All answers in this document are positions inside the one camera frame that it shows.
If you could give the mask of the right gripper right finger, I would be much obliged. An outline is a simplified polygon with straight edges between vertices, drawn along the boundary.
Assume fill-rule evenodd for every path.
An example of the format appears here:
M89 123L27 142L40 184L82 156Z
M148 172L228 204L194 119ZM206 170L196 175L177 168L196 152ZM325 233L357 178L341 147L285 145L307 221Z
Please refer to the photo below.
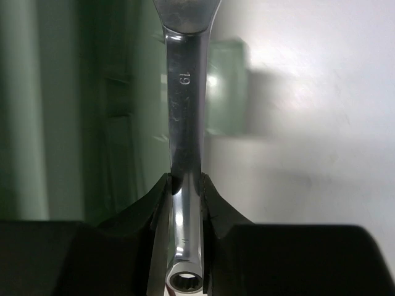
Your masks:
M207 295L393 295L394 281L362 227L255 224L201 179Z

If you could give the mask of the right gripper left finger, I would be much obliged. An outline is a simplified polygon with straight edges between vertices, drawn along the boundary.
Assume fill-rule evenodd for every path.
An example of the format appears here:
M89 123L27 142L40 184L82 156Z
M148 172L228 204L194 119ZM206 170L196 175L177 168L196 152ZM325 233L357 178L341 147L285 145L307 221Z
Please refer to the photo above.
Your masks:
M1 294L163 295L169 182L98 226L1 221Z

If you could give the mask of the green toolbox with clear lid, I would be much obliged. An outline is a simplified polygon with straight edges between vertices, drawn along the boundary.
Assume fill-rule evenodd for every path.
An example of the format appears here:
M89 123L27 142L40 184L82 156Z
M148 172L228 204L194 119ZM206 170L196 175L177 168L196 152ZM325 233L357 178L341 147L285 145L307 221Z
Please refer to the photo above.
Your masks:
M168 172L152 1L1 2L1 218L98 224Z

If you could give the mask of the large silver ratchet wrench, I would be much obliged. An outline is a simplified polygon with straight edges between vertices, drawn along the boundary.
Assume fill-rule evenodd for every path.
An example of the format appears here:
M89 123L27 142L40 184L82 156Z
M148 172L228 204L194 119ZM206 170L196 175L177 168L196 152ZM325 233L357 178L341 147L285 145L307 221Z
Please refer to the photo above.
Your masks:
M168 132L174 250L166 283L195 294L203 288L200 182L210 32L220 1L155 1L166 47Z

